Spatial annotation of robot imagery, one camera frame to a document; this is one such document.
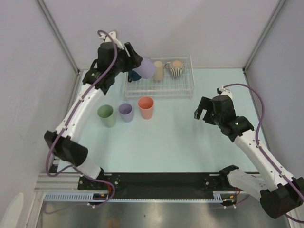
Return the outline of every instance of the cable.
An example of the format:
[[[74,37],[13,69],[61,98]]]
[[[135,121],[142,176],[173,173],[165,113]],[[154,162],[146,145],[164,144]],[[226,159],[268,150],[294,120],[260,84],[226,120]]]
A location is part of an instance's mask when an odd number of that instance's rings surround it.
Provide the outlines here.
[[[249,199],[250,195],[246,196],[243,200],[241,200],[240,202],[234,204],[234,206],[226,206],[226,207],[215,207],[215,208],[211,208],[211,209],[230,209],[230,208],[235,208],[236,205],[240,205],[242,203],[244,203],[247,199]]]
[[[239,194],[241,194],[241,189],[236,188],[236,194],[235,194],[235,196],[237,197]]]
[[[204,182],[202,182],[202,184],[206,187],[206,188],[214,188],[214,187],[216,187],[216,186],[218,186],[219,184],[220,184],[220,181],[218,181],[216,184],[214,184],[214,185],[207,185],[207,184],[205,184]]]
[[[96,207],[100,207],[101,205],[105,204],[107,201],[109,201],[115,194],[115,187],[112,183],[110,182],[107,182],[107,181],[104,181],[104,180],[97,180],[97,179],[94,179],[94,178],[91,178],[85,174],[83,174],[80,170],[78,170],[76,167],[74,167],[73,165],[68,165],[66,167],[64,167],[62,170],[60,170],[59,172],[55,173],[55,174],[51,174],[48,170],[48,164],[50,162],[50,157],[51,157],[51,154],[55,148],[55,145],[56,143],[58,142],[59,138],[62,136],[63,132],[67,129],[68,127],[68,124],[70,123],[71,119],[73,118],[77,108],[80,106],[80,104],[82,103],[82,100],[85,98],[85,96],[90,92],[90,90],[97,84],[99,83],[99,81],[111,70],[111,68],[113,67],[113,65],[115,64],[116,60],[117,60],[117,56],[118,56],[118,52],[117,52],[117,48],[116,48],[116,44],[114,42],[114,40],[112,39],[112,37],[105,31],[103,30],[99,30],[97,32],[98,34],[100,33],[104,33],[106,36],[109,37],[109,39],[111,40],[113,46],[114,46],[114,58],[111,62],[111,64],[109,65],[109,67],[102,73],[102,75],[94,82],[91,84],[91,86],[84,92],[84,94],[81,96],[81,99],[78,100],[78,102],[75,104],[70,116],[67,118],[66,120],[66,123],[64,125],[64,127],[62,128],[62,130],[60,131],[60,133],[57,135],[57,137],[55,138],[54,142],[52,143],[50,149],[49,149],[49,152],[47,154],[47,159],[46,159],[46,164],[45,164],[45,170],[46,170],[46,174],[49,176],[49,177],[56,177],[58,176],[59,174],[61,174],[64,170],[66,170],[67,168],[70,168],[72,167],[74,170],[76,170],[78,173],[80,173],[81,175],[83,175],[84,177],[86,177],[87,179],[91,180],[91,181],[96,181],[96,182],[100,182],[100,183],[104,183],[104,184],[107,184],[107,185],[110,185],[113,189],[113,192],[111,194],[110,197],[108,197],[108,199],[106,199],[104,202],[98,204],[98,205],[93,205],[93,208],[96,208]],[[65,210],[67,208],[70,208],[70,207],[74,207],[74,206],[77,206],[77,205],[84,205],[84,203],[79,203],[79,204],[74,204],[73,206],[69,206],[69,207],[66,207],[66,208],[62,208],[62,209],[58,209],[56,211],[53,211],[53,212],[48,212],[48,214],[52,214],[52,213],[57,213],[59,211],[62,211],[62,210]]]
[[[286,216],[287,218],[289,218],[290,220],[294,221],[294,222],[304,224],[304,221],[297,220],[297,219],[295,219],[295,218],[293,218],[293,217],[291,217],[291,216],[289,216],[289,215],[287,215],[287,214],[285,214],[285,216]]]
[[[261,128],[261,125],[262,125],[262,121],[264,119],[264,115],[265,115],[265,105],[264,105],[264,102],[263,102],[263,99],[262,97],[260,96],[260,94],[253,88],[251,88],[250,86],[248,85],[245,85],[245,84],[241,84],[241,83],[234,83],[234,84],[229,84],[229,85],[225,85],[223,88],[227,88],[227,87],[230,87],[230,86],[243,86],[243,87],[246,87],[248,88],[249,90],[251,90],[252,92],[254,92],[258,99],[260,100],[260,103],[262,105],[262,114],[261,114],[261,118],[260,118],[260,121],[257,125],[257,128],[256,128],[256,143],[257,143],[257,146],[258,148],[260,149],[261,153],[265,156],[265,158],[272,164],[272,166],[275,168],[275,170],[284,178],[284,180],[295,190],[295,192],[299,195],[299,197],[301,198],[301,200],[304,202],[304,195],[299,191],[299,189],[282,173],[282,171],[280,170],[280,168],[274,163],[274,161],[267,155],[267,153],[264,151],[264,149],[259,146],[260,144],[260,141],[259,141],[259,138],[258,138],[258,133],[260,131],[260,128]],[[304,221],[299,221],[295,218],[292,218],[291,219],[292,221],[297,221],[299,223],[304,223]]]

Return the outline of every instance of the mug handle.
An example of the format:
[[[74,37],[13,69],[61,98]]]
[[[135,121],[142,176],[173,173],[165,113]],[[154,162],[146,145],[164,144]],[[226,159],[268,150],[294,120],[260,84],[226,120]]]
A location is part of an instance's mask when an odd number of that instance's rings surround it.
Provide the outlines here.
[[[166,63],[165,64],[165,69],[169,69],[169,64],[170,64],[171,62],[168,62],[168,63]]]
[[[128,82],[132,82],[132,71],[128,71]]]

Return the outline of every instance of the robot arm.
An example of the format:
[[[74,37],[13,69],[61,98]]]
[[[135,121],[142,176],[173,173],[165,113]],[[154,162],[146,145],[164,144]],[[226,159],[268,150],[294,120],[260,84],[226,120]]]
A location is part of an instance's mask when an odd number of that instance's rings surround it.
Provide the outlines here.
[[[44,136],[49,148],[51,148],[59,132],[64,129],[55,144],[53,153],[60,159],[77,167],[83,174],[94,179],[102,178],[104,170],[87,156],[88,149],[78,144],[82,129],[92,108],[106,95],[110,86],[115,82],[115,77],[121,72],[138,68],[143,61],[143,58],[134,51],[130,43],[125,43],[122,46],[121,42],[116,39],[115,32],[111,32],[109,35],[115,45],[108,36],[100,36],[104,42],[98,49],[98,59],[93,61],[90,70],[86,73],[76,101],[56,130],[54,132],[47,131]],[[115,48],[117,50],[117,59],[114,65],[96,83],[111,65],[115,55]],[[88,91],[88,88],[94,83],[95,86]]]
[[[202,111],[206,110],[203,120],[217,125],[247,155],[262,177],[255,178],[232,165],[219,172],[223,182],[229,187],[238,187],[259,200],[264,211],[274,219],[302,205],[299,195],[261,153],[259,147],[264,149],[274,164],[280,167],[282,173],[301,192],[304,191],[304,179],[296,179],[262,143],[257,146],[256,131],[252,124],[247,118],[235,114],[232,93],[224,88],[218,89],[218,93],[220,95],[212,99],[202,97],[194,118],[199,119]]]

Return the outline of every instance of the green cup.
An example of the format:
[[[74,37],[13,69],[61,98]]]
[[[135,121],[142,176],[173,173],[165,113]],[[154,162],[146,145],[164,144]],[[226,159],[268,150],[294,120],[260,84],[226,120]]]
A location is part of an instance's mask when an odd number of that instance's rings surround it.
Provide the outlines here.
[[[116,124],[116,118],[114,109],[112,106],[106,104],[101,106],[97,111],[98,116],[103,121],[106,127],[114,127]]]

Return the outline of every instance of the white cup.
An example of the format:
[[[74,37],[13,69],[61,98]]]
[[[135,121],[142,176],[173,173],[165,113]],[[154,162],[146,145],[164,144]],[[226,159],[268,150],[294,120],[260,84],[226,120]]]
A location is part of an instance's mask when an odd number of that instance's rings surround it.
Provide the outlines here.
[[[169,69],[169,72],[173,77],[179,77],[184,72],[185,65],[181,61],[175,60],[172,63],[166,63],[165,68]]]
[[[155,61],[154,65],[156,67],[155,74],[153,75],[153,80],[161,81],[165,78],[165,67],[161,61]]]

